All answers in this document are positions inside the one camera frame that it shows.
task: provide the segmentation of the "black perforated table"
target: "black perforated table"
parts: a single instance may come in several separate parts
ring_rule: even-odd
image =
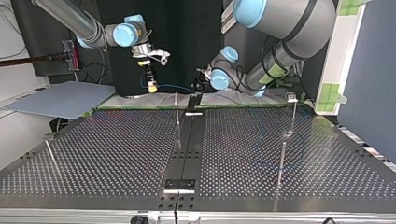
[[[49,143],[54,158],[39,147],[0,172],[0,207],[396,214],[396,174],[325,118],[299,108],[287,135],[289,107],[203,112],[180,130],[174,110],[77,120]],[[168,180],[193,192],[164,193]]]

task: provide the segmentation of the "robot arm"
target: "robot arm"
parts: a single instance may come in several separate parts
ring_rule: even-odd
[[[73,31],[78,37],[78,43],[86,49],[106,50],[107,46],[132,48],[133,57],[146,71],[145,79],[148,82],[149,92],[157,91],[156,76],[151,63],[158,61],[161,65],[166,65],[170,54],[163,50],[154,50],[149,43],[150,31],[147,30],[141,15],[126,17],[123,23],[103,27],[99,21],[69,0],[32,0],[32,2]]]
[[[332,0],[235,0],[233,14],[247,28],[281,39],[248,74],[238,74],[223,61],[212,62],[205,71],[215,89],[250,95],[263,94],[273,77],[317,54],[332,35],[336,18]],[[272,74],[275,70],[281,73]]]

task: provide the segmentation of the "blue cable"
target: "blue cable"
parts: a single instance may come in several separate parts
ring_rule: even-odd
[[[176,88],[176,89],[180,89],[180,90],[184,90],[184,91],[188,91],[190,93],[195,93],[195,91],[189,90],[185,87],[181,87],[181,86],[176,86],[176,85],[171,85],[171,84],[162,84],[158,86],[159,88],[161,87],[171,87],[171,88]]]
[[[195,93],[195,91],[189,90],[185,87],[181,87],[181,86],[177,86],[177,85],[172,85],[172,84],[162,84],[162,85],[158,85],[158,88],[162,88],[162,87],[170,87],[170,88],[176,88],[176,89],[180,89],[183,91],[188,91],[190,93]],[[140,78],[140,88],[145,89],[147,88],[147,86],[143,85],[143,77]]]

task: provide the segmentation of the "white panel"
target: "white panel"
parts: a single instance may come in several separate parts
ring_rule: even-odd
[[[0,111],[0,170],[40,145],[53,118]]]
[[[324,83],[340,84],[338,93],[340,95],[344,93],[364,10],[365,5],[361,6],[358,15],[337,17],[318,89],[317,102],[319,102],[322,85]],[[338,115],[340,104],[337,104],[335,110],[332,112],[318,111],[318,105],[319,103],[317,103],[315,110],[317,114],[329,116]]]
[[[0,0],[11,6],[9,0]],[[18,26],[14,15],[9,10],[0,7]],[[6,19],[0,14],[0,58],[18,53],[24,47],[23,39],[11,28]],[[27,51],[11,58],[29,57]],[[46,85],[47,78],[37,77],[31,64],[0,68],[0,101],[22,94]]]

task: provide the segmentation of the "black bracket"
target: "black bracket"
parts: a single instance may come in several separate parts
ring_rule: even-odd
[[[328,217],[326,218],[326,220],[324,220],[323,224],[328,224],[328,223],[332,223],[332,224],[337,224],[334,219],[332,219],[332,217]]]
[[[201,103],[203,95],[201,93],[195,93],[190,95],[189,104],[187,106],[186,116],[201,116],[202,111],[197,110],[195,107]]]
[[[195,192],[194,179],[168,179],[165,182],[164,193],[192,194]]]

